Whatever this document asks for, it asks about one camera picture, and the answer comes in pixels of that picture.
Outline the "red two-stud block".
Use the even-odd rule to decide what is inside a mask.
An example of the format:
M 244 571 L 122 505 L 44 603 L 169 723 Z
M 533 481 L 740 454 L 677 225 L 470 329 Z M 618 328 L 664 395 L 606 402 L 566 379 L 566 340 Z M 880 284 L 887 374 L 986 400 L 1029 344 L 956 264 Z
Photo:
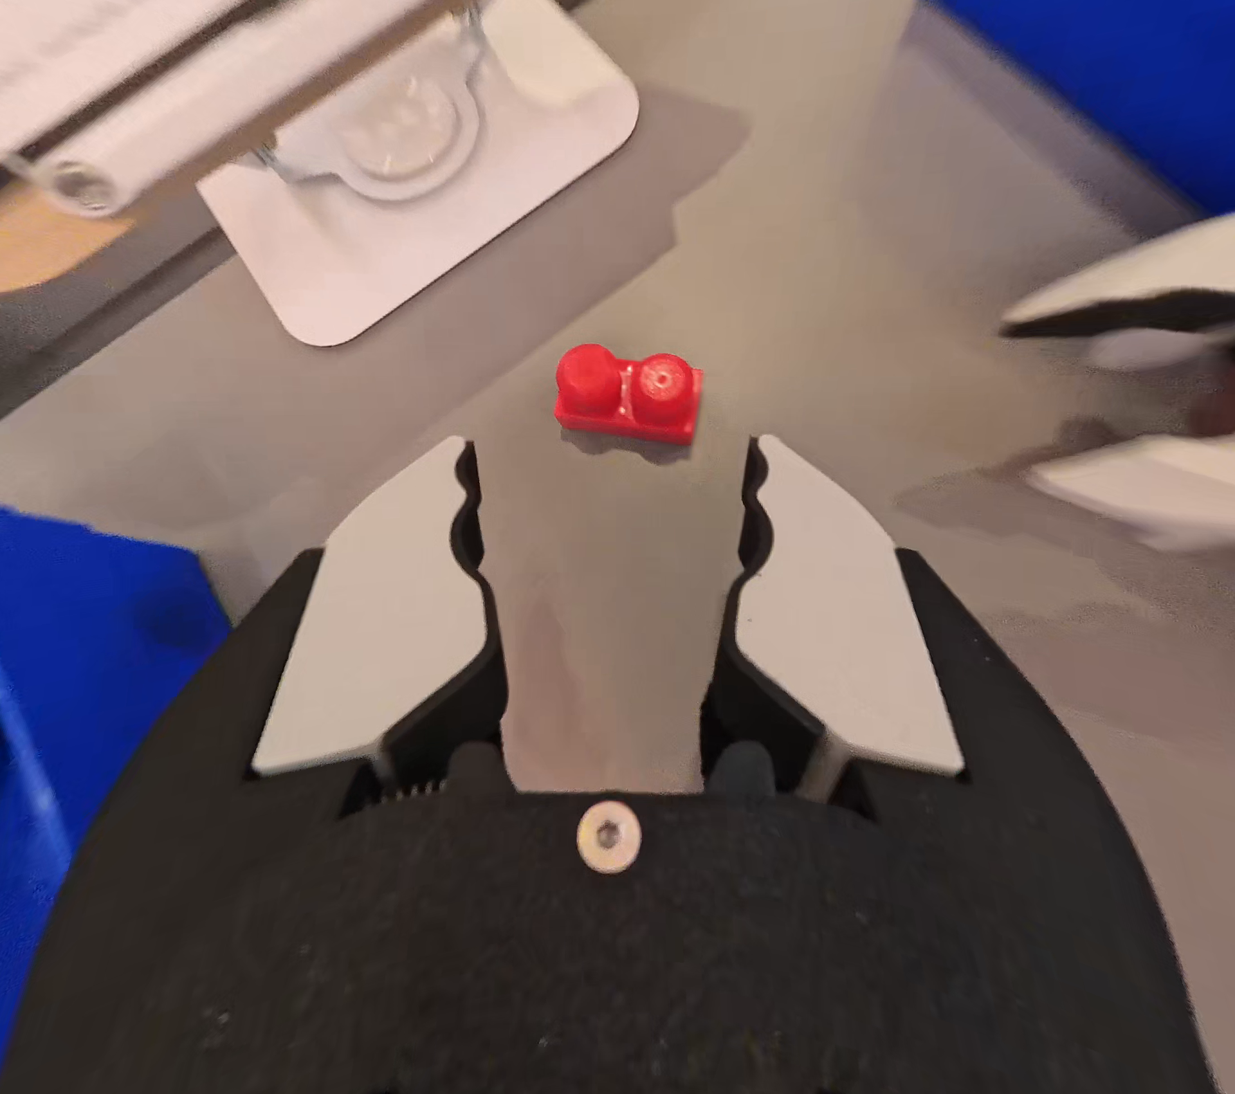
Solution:
M 677 355 L 618 360 L 605 344 L 568 349 L 555 369 L 555 419 L 568 432 L 692 447 L 704 372 Z

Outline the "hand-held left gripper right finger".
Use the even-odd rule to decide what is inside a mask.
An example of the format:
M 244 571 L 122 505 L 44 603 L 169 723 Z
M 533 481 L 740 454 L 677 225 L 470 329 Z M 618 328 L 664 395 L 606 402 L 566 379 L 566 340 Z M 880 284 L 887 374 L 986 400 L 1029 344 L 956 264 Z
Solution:
M 750 436 L 738 577 L 700 702 L 706 794 L 834 794 L 857 765 L 966 778 L 892 539 L 773 435 Z

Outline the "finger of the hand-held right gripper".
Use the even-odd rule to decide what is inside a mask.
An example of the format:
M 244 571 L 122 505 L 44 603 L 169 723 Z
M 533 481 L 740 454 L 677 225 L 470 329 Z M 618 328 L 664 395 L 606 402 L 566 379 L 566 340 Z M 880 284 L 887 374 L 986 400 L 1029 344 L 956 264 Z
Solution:
M 1138 436 L 1041 462 L 1026 483 L 1157 551 L 1233 548 L 1233 436 Z
M 1233 352 L 1233 214 L 1195 220 L 1029 294 L 1011 343 L 1083 343 L 1102 372 L 1153 372 Z

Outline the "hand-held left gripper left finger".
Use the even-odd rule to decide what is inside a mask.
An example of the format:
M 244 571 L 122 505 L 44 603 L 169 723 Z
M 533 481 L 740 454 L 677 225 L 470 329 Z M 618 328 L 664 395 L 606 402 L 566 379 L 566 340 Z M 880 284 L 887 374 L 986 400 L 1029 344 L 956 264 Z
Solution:
M 510 702 L 483 574 L 476 447 L 446 436 L 329 531 L 252 771 L 366 761 L 389 794 L 446 782 L 466 742 L 503 744 Z

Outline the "white wooden document stand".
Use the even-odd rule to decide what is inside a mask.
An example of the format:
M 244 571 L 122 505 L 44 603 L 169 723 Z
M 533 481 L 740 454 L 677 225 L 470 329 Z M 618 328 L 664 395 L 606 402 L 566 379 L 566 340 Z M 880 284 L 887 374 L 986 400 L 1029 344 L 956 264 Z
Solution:
M 244 0 L 3 156 L 3 292 L 196 186 L 281 328 L 344 344 L 617 152 L 637 110 L 552 0 Z

